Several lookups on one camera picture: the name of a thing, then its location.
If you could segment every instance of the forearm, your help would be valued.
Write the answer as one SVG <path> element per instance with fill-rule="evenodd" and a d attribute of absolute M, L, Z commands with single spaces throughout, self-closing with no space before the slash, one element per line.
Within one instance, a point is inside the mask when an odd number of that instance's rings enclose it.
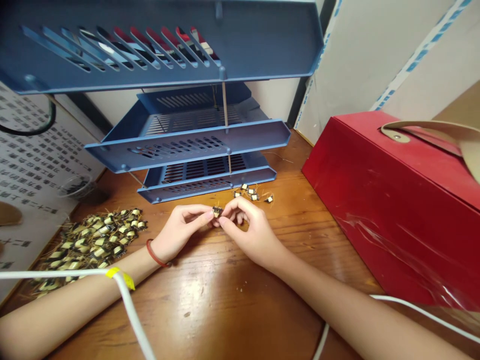
<path fill-rule="evenodd" d="M 116 262 L 138 285 L 159 265 L 143 247 Z M 116 281 L 91 275 L 0 319 L 1 359 L 42 359 L 120 298 Z"/>
<path fill-rule="evenodd" d="M 308 265 L 288 250 L 268 267 L 366 360 L 470 359 L 370 296 Z"/>

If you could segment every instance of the black cable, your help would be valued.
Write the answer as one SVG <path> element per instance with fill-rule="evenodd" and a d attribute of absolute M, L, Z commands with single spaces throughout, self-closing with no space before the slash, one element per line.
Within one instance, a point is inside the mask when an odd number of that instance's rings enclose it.
<path fill-rule="evenodd" d="M 34 136 L 34 135 L 43 134 L 48 130 L 50 130 L 50 128 L 55 124 L 55 119 L 57 118 L 57 107 L 50 99 L 48 99 L 48 107 L 50 108 L 50 116 L 48 118 L 48 122 L 36 130 L 18 131 L 18 130 L 14 130 L 14 129 L 5 127 L 3 125 L 0 125 L 0 131 L 7 134 L 11 134 L 11 135 L 17 135 L 17 136 Z"/>

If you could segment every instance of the wooden table surface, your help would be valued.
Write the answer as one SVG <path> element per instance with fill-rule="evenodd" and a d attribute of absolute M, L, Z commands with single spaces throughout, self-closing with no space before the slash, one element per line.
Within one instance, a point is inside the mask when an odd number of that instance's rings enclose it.
<path fill-rule="evenodd" d="M 273 192 L 275 201 L 272 206 L 256 204 L 265 210 L 278 238 L 300 258 L 365 293 L 383 294 L 301 173 L 310 151 L 311 146 L 294 131 L 287 147 L 265 151 L 278 176 L 261 184 L 259 192 Z M 145 171 L 137 175 L 143 179 Z M 232 199 L 231 191 L 222 191 L 152 205 L 137 194 L 138 183 L 131 176 L 109 171 L 99 186 L 108 189 L 110 199 L 101 206 L 81 205 L 72 218 L 79 221 L 105 208 L 142 209 L 148 229 L 128 247 L 129 253 L 157 235 L 176 205 L 224 206 Z M 250 261 L 218 228 L 194 235 L 175 266 L 154 273 L 132 298 L 158 359 L 309 360 L 324 325 L 295 292 Z M 19 299 L 13 296 L 2 313 L 18 307 Z M 413 311 L 397 308 L 480 359 L 475 343 Z M 142 359 L 143 355 L 124 305 L 117 301 L 48 358 Z M 334 331 L 321 358 L 359 359 Z"/>

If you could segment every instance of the metal support rod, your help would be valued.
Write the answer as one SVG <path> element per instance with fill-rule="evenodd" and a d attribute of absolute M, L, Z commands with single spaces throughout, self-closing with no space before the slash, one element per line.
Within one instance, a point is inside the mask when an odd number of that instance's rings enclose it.
<path fill-rule="evenodd" d="M 227 110 L 227 92 L 225 90 L 225 83 L 221 83 L 221 94 L 223 96 L 223 116 L 225 117 L 225 126 L 229 126 L 229 112 Z"/>
<path fill-rule="evenodd" d="M 141 185 L 142 188 L 144 188 L 144 189 L 147 188 L 147 187 L 144 185 L 144 183 L 141 182 L 140 179 L 139 179 L 134 173 L 132 173 L 132 172 L 130 172 L 130 171 L 129 171 L 128 173 L 131 175 L 132 178 L 134 178 L 134 179 Z"/>
<path fill-rule="evenodd" d="M 228 155 L 228 170 L 230 171 L 230 174 L 232 173 L 232 162 L 230 161 L 230 155 Z"/>
<path fill-rule="evenodd" d="M 58 108 L 62 109 L 64 112 L 66 112 L 67 115 L 70 115 L 70 117 L 71 117 L 73 120 L 75 120 L 76 123 L 77 123 L 78 125 L 80 125 L 80 126 L 83 128 L 83 130 L 85 130 L 86 133 L 87 133 L 88 135 L 90 135 L 92 139 L 95 140 L 95 142 L 96 142 L 97 144 L 99 143 L 99 140 L 95 137 L 95 135 L 93 135 L 93 134 L 90 132 L 90 130 L 88 130 L 75 116 L 72 115 L 72 113 L 71 113 L 70 111 L 68 111 L 61 103 L 59 103 L 59 102 L 57 101 L 57 99 L 55 99 L 55 98 L 54 98 L 52 95 L 50 95 L 50 94 L 45 94 L 45 96 L 46 96 L 52 103 L 54 103 Z"/>
<path fill-rule="evenodd" d="M 223 116 L 225 117 L 225 127 L 229 127 L 229 112 L 227 109 L 227 91 L 225 90 L 225 82 L 221 83 L 221 94 L 223 96 Z M 230 154 L 228 155 L 228 171 L 232 173 L 232 161 Z"/>

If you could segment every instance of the hand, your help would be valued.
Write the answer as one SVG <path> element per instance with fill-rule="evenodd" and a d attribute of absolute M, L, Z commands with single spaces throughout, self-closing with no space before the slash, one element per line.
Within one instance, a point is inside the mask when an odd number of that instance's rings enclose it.
<path fill-rule="evenodd" d="M 249 222 L 247 231 L 240 230 L 234 223 Z M 265 212 L 243 197 L 230 201 L 218 218 L 219 225 L 243 252 L 258 265 L 268 269 L 274 266 L 279 256 L 287 251 L 275 236 Z"/>
<path fill-rule="evenodd" d="M 151 242 L 155 256 L 167 263 L 178 255 L 190 237 L 214 218 L 207 205 L 179 205 L 171 212 L 165 226 Z"/>

